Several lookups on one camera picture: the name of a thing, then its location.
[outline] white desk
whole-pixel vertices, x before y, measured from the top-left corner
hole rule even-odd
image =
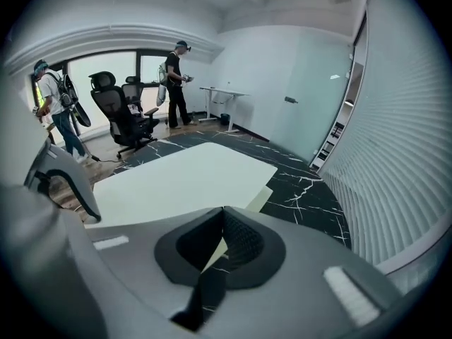
[[[274,166],[223,145],[203,143],[96,183],[102,221],[86,227],[149,222],[219,206],[252,207],[257,196],[264,195],[264,203],[270,196],[266,184],[275,172]]]
[[[231,112],[230,112],[229,127],[227,129],[227,132],[229,132],[229,133],[237,132],[238,129],[232,129],[232,125],[233,125],[232,117],[234,116],[234,113],[235,113],[235,108],[236,108],[236,105],[237,105],[237,98],[238,97],[244,97],[244,96],[247,96],[249,94],[241,93],[241,92],[235,92],[233,90],[228,90],[228,89],[213,88],[213,87],[200,87],[199,89],[207,90],[208,91],[208,95],[209,95],[209,102],[207,104],[207,118],[199,119],[199,121],[211,121],[211,120],[216,119],[216,118],[211,118],[210,117],[210,105],[212,104],[212,92],[219,92],[219,93],[229,94],[229,95],[231,95],[231,100],[233,102],[233,106],[232,106],[232,109],[231,109]]]

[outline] black pants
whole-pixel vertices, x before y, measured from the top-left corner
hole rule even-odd
[[[169,94],[169,109],[168,109],[168,121],[169,127],[177,127],[177,115],[176,107],[179,107],[179,113],[181,114],[182,121],[184,124],[190,123],[191,119],[189,114],[186,112],[184,94],[181,87],[171,87],[168,88]]]

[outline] black marble floor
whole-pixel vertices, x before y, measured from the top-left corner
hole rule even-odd
[[[273,193],[261,209],[262,213],[320,230],[351,248],[347,221],[325,182],[292,153],[245,133],[199,131],[152,142],[125,160],[113,174],[205,142],[224,145],[278,168],[267,183]],[[226,252],[222,255],[200,276],[204,323],[213,315],[225,296],[223,284],[230,271],[227,254]]]

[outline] marble tile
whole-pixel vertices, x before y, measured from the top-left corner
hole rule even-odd
[[[325,182],[292,153],[245,133],[195,131],[152,142],[125,160],[113,174],[205,142],[224,145],[278,169],[267,184],[273,194],[262,213],[320,230],[351,248],[342,208]]]

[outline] sneaker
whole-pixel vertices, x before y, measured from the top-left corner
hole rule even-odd
[[[88,155],[85,153],[85,155],[79,155],[76,159],[77,163],[85,162],[88,159]]]

